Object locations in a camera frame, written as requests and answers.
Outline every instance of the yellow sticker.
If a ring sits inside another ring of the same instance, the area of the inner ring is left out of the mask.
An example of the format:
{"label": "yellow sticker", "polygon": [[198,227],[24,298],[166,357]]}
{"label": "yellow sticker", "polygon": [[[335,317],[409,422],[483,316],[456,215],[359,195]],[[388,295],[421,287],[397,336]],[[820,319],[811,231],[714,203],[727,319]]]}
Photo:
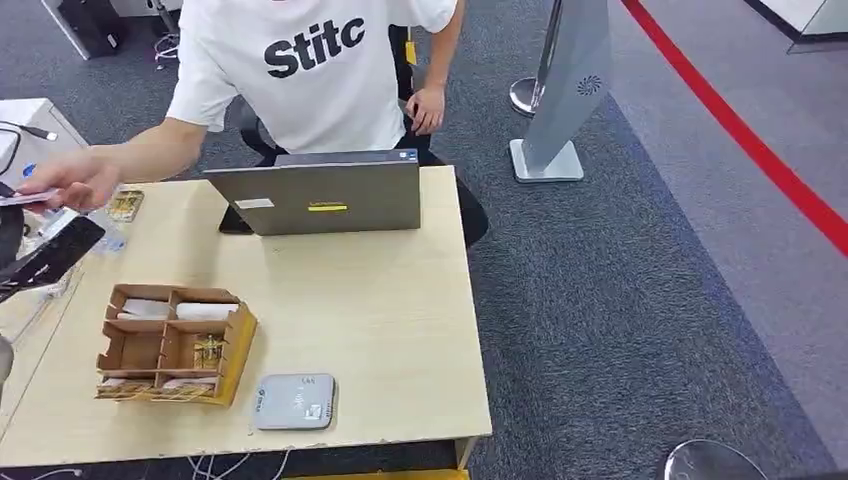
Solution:
{"label": "yellow sticker", "polygon": [[343,212],[347,210],[347,205],[318,205],[310,206],[310,212]]}
{"label": "yellow sticker", "polygon": [[406,42],[406,61],[412,65],[418,65],[418,57],[415,55],[414,42]]}

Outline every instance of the grey carpet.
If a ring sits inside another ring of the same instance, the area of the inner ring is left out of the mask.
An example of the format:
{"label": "grey carpet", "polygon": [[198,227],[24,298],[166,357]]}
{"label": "grey carpet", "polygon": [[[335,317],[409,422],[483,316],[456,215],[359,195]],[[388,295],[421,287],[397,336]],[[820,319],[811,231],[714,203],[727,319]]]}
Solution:
{"label": "grey carpet", "polygon": [[[848,218],[848,51],[786,55],[741,0],[645,6],[755,132]],[[848,469],[848,262],[723,130],[618,0],[613,96],[837,465]]]}
{"label": "grey carpet", "polygon": [[[656,478],[671,448],[692,437],[730,442],[774,477],[834,470],[611,98],[576,139],[584,182],[513,180],[506,144],[526,121],[505,92],[532,71],[546,8],[470,2],[449,125],[435,138],[492,222],[470,265],[495,435],[476,451],[472,475]],[[91,142],[121,141],[164,113],[175,69],[154,71],[143,35],[117,57],[83,63],[37,2],[0,0],[0,19],[0,97],[50,97]],[[243,165],[250,153],[230,129],[210,138],[201,165]],[[219,469],[236,459],[220,459]],[[231,478],[265,478],[278,461],[257,456]],[[425,444],[296,452],[291,461],[287,474],[423,468],[450,455]],[[187,467],[175,459],[85,470],[187,479]]]}

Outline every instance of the card reader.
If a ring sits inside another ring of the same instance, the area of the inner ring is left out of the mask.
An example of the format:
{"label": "card reader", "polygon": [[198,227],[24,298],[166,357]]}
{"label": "card reader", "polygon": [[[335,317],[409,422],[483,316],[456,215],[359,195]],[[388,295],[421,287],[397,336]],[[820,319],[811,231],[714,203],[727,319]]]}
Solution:
{"label": "card reader", "polygon": [[268,375],[259,382],[253,423],[260,430],[318,430],[333,418],[335,380],[327,374]]}

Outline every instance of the cardboard organizer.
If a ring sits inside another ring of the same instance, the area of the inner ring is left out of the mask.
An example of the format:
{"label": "cardboard organizer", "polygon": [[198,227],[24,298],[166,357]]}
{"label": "cardboard organizer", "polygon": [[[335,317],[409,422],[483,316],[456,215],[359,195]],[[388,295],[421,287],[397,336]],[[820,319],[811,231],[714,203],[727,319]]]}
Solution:
{"label": "cardboard organizer", "polygon": [[[166,320],[121,320],[118,313],[128,298],[168,302]],[[177,305],[190,303],[238,304],[224,320],[180,320]],[[235,397],[238,382],[256,331],[256,317],[247,305],[226,290],[166,285],[116,285],[112,291],[103,334],[109,338],[105,354],[97,357],[97,370],[103,381],[122,379],[110,386],[101,383],[96,398],[228,406]],[[197,367],[196,345],[213,336],[223,338],[219,359]],[[212,379],[214,383],[187,384],[163,388],[173,379]]]}

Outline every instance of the metal stanchion base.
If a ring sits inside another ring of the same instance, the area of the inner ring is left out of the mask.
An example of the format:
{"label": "metal stanchion base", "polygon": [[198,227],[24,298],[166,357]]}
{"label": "metal stanchion base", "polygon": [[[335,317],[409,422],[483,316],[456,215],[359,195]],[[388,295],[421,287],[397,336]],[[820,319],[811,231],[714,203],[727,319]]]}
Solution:
{"label": "metal stanchion base", "polygon": [[547,168],[541,172],[531,172],[527,169],[527,159],[524,158],[522,145],[524,140],[517,139],[509,142],[509,152],[512,154],[512,165],[515,167],[515,178],[521,183],[535,182],[568,182],[583,180],[583,167],[577,158],[574,143],[568,142],[554,157]]}
{"label": "metal stanchion base", "polygon": [[509,99],[516,112],[526,117],[532,117],[536,114],[536,107],[533,106],[533,90],[535,88],[536,77],[522,78],[509,87]]}
{"label": "metal stanchion base", "polygon": [[754,462],[723,443],[690,440],[665,462],[664,480],[767,480]]}

